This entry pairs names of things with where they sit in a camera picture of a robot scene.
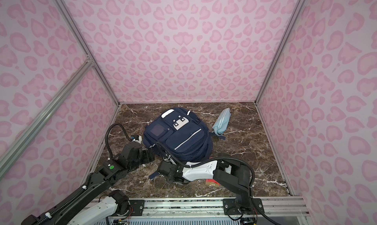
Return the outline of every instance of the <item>backpack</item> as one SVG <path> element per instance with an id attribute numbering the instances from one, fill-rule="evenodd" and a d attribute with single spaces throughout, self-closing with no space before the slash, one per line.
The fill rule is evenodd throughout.
<path id="1" fill-rule="evenodd" d="M 152 147 L 156 155 L 166 156 L 156 142 L 162 143 L 183 162 L 206 160 L 213 148 L 208 127 L 195 113 L 184 108 L 168 109 L 145 127 L 144 145 Z"/>

